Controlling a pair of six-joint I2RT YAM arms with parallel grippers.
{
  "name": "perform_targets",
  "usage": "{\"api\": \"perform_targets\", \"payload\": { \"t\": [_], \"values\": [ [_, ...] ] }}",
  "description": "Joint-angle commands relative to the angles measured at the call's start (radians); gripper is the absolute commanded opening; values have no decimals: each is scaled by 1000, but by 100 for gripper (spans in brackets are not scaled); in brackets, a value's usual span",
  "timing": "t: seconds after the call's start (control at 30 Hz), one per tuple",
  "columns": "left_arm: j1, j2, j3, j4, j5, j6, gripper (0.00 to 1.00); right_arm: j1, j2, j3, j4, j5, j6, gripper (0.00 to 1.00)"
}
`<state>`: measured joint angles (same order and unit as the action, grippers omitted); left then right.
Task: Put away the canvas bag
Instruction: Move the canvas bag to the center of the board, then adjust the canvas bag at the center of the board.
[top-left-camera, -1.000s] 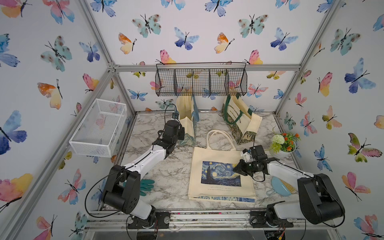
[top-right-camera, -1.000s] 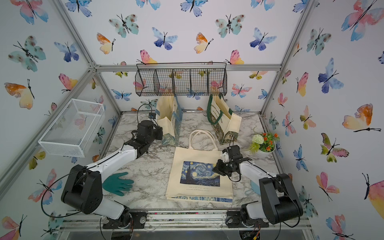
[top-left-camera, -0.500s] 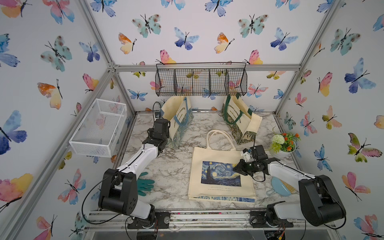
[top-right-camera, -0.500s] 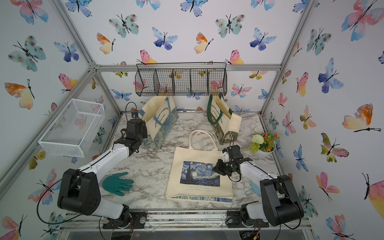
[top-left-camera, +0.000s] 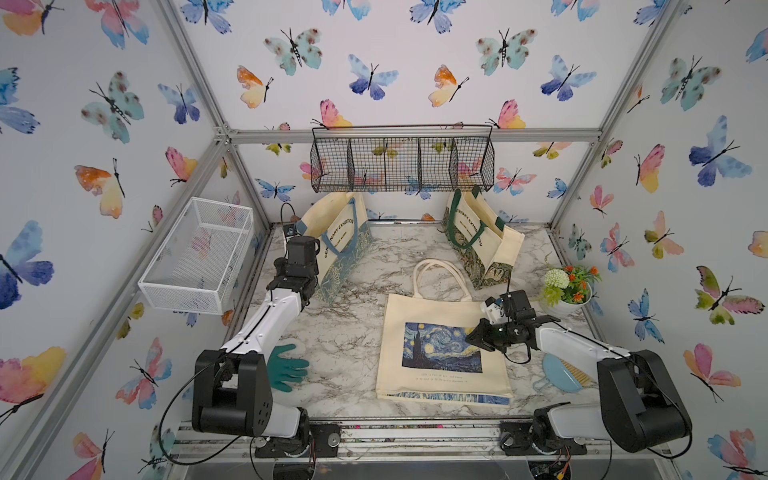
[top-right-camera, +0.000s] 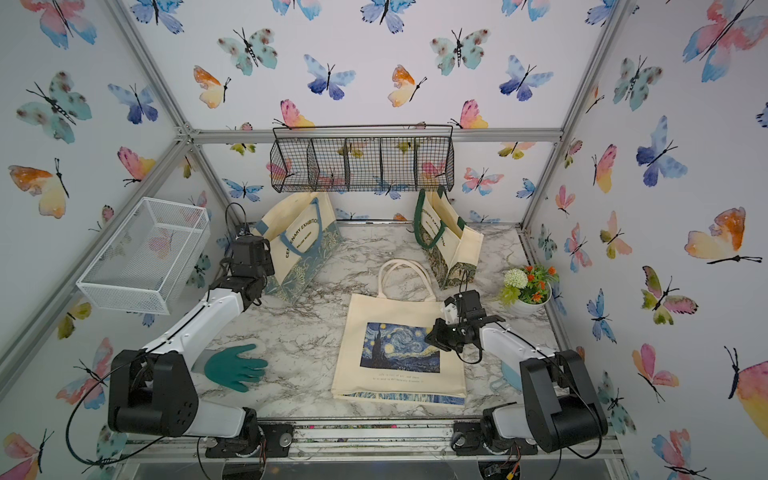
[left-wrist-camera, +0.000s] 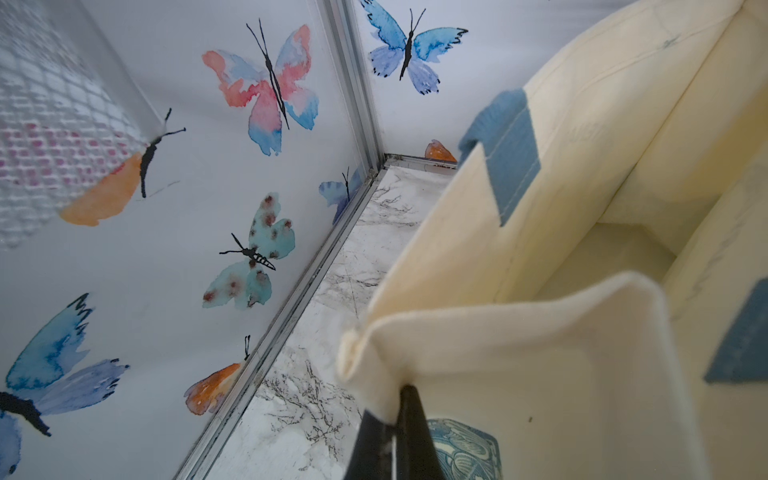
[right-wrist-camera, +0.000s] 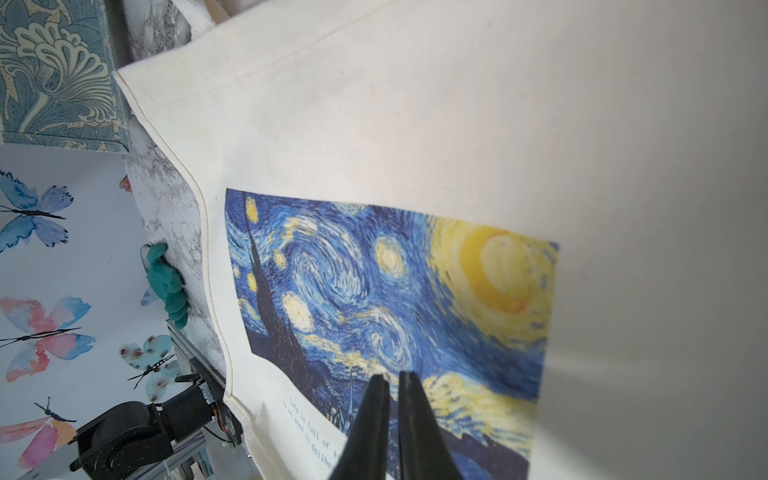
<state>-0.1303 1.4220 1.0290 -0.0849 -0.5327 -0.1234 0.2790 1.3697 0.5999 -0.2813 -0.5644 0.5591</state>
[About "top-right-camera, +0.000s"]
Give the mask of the blue handled canvas tote bag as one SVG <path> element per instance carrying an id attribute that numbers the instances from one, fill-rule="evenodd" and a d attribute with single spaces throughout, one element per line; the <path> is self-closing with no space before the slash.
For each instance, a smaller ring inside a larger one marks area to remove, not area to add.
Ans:
<path id="1" fill-rule="evenodd" d="M 294 193 L 250 225 L 270 243 L 275 273 L 265 293 L 294 304 L 344 241 L 326 192 Z"/>

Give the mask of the starry night canvas tote bag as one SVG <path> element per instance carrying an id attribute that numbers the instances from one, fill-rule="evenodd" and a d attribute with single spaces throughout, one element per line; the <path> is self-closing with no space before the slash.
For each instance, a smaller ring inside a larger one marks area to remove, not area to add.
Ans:
<path id="1" fill-rule="evenodd" d="M 385 282 L 399 268 L 413 271 L 426 296 L 392 299 Z M 427 272 L 417 262 L 392 259 L 379 269 L 377 294 L 353 294 L 331 393 L 335 398 L 385 403 L 462 406 L 467 397 L 464 363 L 426 342 L 442 316 Z"/>

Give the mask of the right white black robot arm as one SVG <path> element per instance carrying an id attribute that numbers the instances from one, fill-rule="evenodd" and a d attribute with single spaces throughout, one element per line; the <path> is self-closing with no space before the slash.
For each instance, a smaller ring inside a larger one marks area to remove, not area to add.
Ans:
<path id="1" fill-rule="evenodd" d="M 528 440 L 552 453 L 591 440 L 600 442 L 608 421 L 584 360 L 574 350 L 537 346 L 489 315 L 475 290 L 443 302 L 426 342 L 461 354 L 468 345 L 490 354 L 517 375 L 522 402 L 493 407 L 480 420 L 480 444 L 493 453 L 516 451 Z"/>

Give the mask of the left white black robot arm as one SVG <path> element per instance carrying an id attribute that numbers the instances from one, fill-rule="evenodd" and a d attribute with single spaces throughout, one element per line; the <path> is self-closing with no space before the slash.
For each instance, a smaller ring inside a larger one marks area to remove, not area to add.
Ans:
<path id="1" fill-rule="evenodd" d="M 213 458 L 266 457 L 266 436 L 254 409 L 201 400 L 193 374 L 240 392 L 259 382 L 268 366 L 250 358 L 253 345 L 209 349 L 210 342 L 251 305 L 260 304 L 275 272 L 268 240 L 236 238 L 221 262 L 224 271 L 200 302 L 173 327 L 139 350 L 123 350 L 106 373 L 93 372 L 76 400 L 81 407 L 107 386 L 107 423 L 117 433 L 216 441 Z"/>

